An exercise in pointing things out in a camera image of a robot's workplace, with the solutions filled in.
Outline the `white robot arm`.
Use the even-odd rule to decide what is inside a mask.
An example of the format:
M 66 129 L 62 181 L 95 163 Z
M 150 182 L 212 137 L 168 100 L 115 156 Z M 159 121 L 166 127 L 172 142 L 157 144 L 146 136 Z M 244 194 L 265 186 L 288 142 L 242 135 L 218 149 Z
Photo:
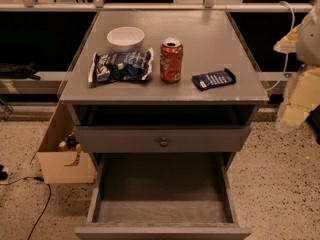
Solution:
M 300 127 L 320 105 L 320 0 L 302 22 L 274 45 L 279 53 L 295 53 L 305 68 L 286 85 L 276 127 L 288 133 Z

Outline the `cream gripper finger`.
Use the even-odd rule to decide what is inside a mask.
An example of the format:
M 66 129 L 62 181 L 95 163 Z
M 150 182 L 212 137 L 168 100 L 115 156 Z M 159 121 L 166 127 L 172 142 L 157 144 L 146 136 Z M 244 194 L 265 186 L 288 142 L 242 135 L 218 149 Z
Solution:
M 295 53 L 299 29 L 299 25 L 292 28 L 284 37 L 276 42 L 273 50 L 283 54 Z
M 320 68 L 307 66 L 286 85 L 284 100 L 277 113 L 276 129 L 283 133 L 298 129 L 319 105 Z

